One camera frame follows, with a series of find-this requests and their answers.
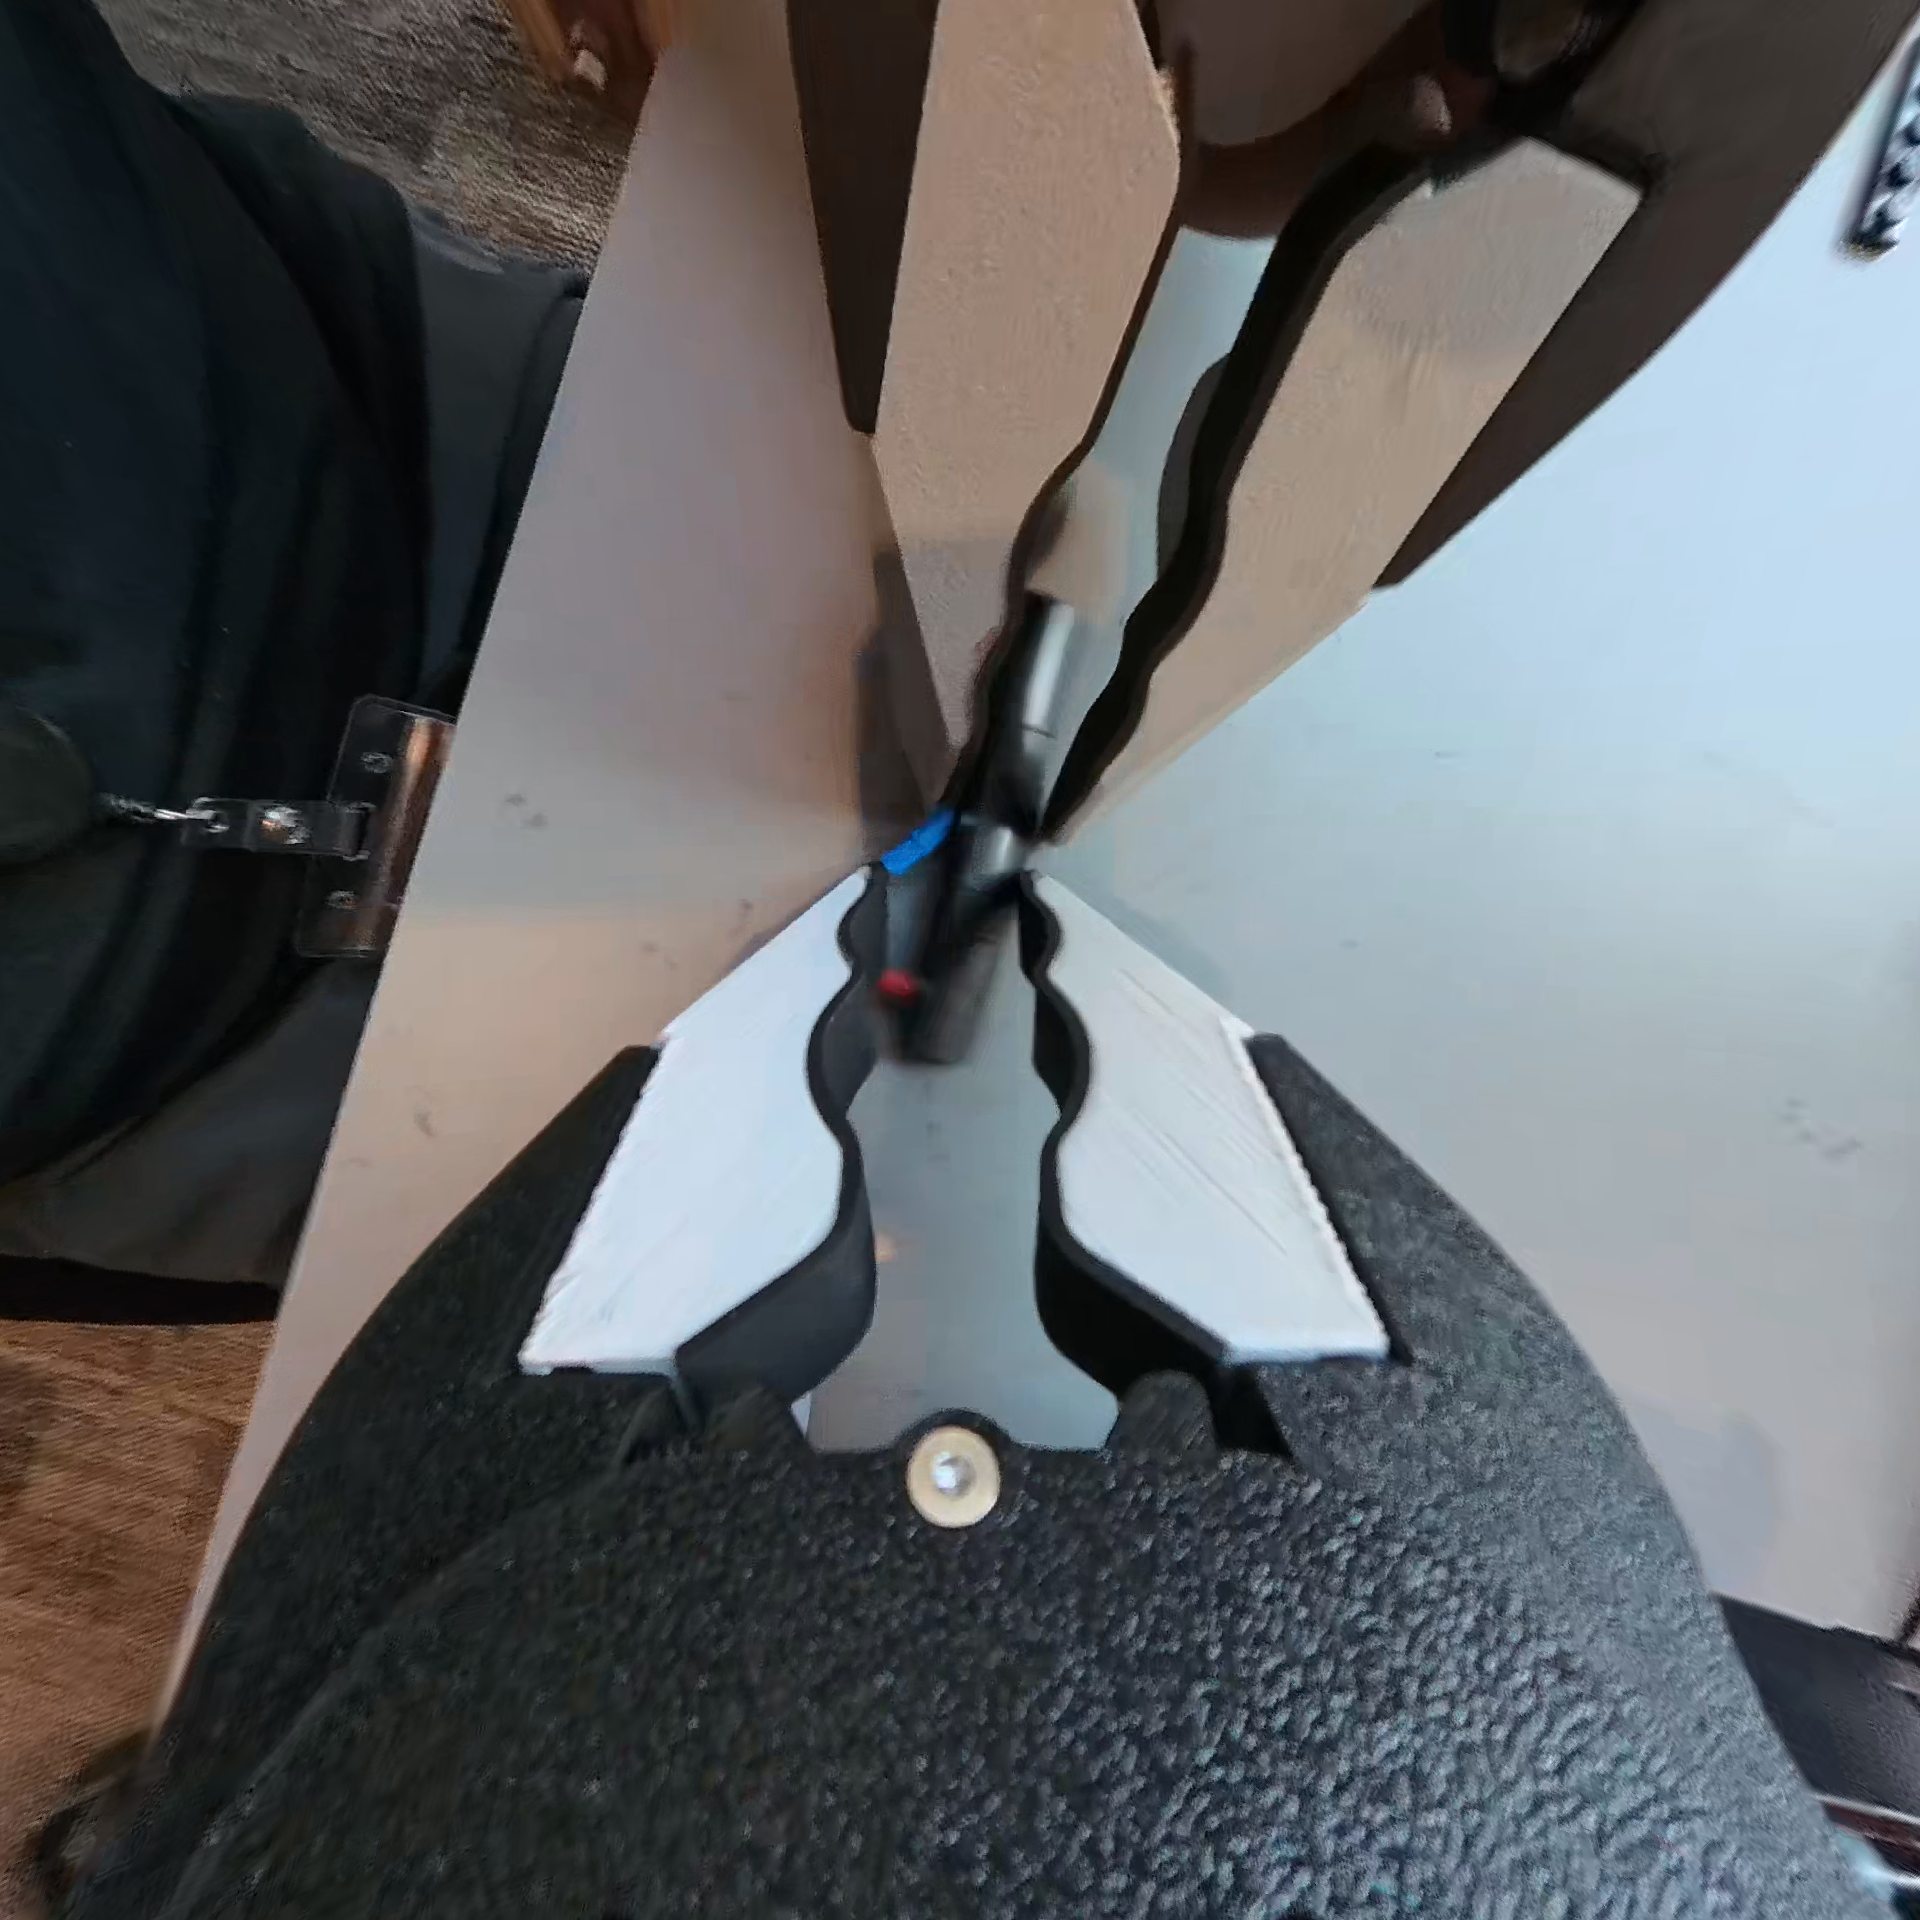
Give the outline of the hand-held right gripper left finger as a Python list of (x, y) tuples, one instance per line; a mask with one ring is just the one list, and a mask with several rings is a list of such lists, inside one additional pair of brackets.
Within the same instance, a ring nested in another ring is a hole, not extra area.
[(853, 871), (660, 1032), (519, 1343), (526, 1375), (805, 1404), (853, 1352), (877, 1256), (850, 1109), (884, 931), (884, 875)]

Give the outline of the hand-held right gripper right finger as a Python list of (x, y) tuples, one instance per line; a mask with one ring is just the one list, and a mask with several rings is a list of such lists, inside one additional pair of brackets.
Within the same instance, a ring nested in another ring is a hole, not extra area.
[(1185, 1375), (1214, 1411), (1254, 1407), (1264, 1367), (1385, 1360), (1254, 1028), (1053, 878), (1024, 878), (1017, 931), (1057, 1109), (1036, 1252), (1052, 1343), (1117, 1400)]

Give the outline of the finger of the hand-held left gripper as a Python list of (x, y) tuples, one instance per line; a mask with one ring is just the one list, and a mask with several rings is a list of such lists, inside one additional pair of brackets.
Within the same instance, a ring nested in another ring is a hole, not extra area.
[(1079, 465), (1160, 262), (1182, 139), (1137, 5), (940, 5), (870, 435), (912, 760), (956, 760), (1028, 528)]
[(1152, 575), (1046, 841), (1352, 617), (1639, 207), (1634, 183), (1528, 137), (1366, 151), (1306, 195), (1169, 430)]

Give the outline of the pile of small toy bricks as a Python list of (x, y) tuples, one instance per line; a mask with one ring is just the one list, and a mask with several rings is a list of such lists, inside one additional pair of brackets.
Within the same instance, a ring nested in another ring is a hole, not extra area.
[(1918, 44), (1911, 45), (1896, 86), (1888, 95), (1884, 127), (1841, 248), (1856, 261), (1879, 261), (1900, 247), (1918, 207)]

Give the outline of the long black toy connector assembly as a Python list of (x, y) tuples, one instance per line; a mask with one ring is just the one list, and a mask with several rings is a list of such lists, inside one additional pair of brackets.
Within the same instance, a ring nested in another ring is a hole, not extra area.
[(1039, 845), (1073, 627), (1065, 601), (1024, 593), (999, 640), (961, 768), (934, 806), (953, 809), (950, 838), (889, 878), (904, 904), (889, 968), (919, 973), (922, 995), (912, 1005), (884, 1003), (914, 1064), (957, 1064), (973, 1044), (1000, 933)]

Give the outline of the person's left hand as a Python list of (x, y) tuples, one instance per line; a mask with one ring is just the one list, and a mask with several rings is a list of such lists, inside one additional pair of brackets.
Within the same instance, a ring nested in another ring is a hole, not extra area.
[(1400, 163), (1415, 148), (1380, 132), (1319, 124), (1239, 145), (1200, 142), (1189, 156), (1178, 227), (1233, 241), (1273, 238), (1319, 183), (1369, 152)]

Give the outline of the silver metal clasp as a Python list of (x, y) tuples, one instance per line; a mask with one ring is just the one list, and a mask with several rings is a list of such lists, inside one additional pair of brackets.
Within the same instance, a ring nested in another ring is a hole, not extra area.
[(295, 950), (318, 961), (373, 961), (393, 941), (454, 732), (444, 710), (366, 697), (350, 709), (318, 800), (199, 798), (161, 806), (100, 792), (92, 812), (104, 825), (169, 832), (197, 853), (300, 869)]

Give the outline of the round grey knob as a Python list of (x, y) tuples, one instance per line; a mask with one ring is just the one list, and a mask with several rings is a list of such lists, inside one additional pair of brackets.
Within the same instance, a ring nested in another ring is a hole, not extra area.
[(95, 823), (95, 783), (79, 748), (50, 720), (2, 703), (2, 871), (73, 847)]

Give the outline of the person's lap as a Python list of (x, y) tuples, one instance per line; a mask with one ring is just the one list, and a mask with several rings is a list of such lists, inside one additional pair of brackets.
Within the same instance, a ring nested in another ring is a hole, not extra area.
[[(359, 699), (458, 710), (588, 279), (93, 5), (2, 44), (5, 703), (95, 796), (318, 800)], [(5, 1264), (281, 1294), (380, 975), (300, 891), (98, 820), (5, 871)]]

